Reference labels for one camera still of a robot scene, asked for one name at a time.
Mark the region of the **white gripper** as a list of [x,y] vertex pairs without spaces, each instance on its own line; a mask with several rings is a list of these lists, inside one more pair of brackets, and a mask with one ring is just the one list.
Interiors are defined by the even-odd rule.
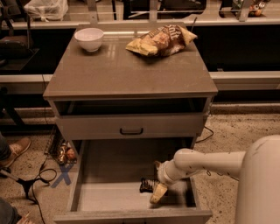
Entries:
[[173,160],[163,163],[155,161],[154,165],[157,170],[157,179],[160,183],[155,186],[150,196],[151,204],[157,204],[163,198],[167,192],[167,186],[171,186],[186,177],[186,173],[180,170]]

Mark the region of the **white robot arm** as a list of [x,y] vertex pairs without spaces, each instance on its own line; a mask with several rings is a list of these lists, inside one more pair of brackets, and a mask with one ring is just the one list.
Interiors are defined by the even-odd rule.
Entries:
[[179,180],[203,170],[239,180],[235,224],[280,224],[280,136],[264,136],[245,151],[202,153],[183,148],[173,159],[156,162],[158,203]]

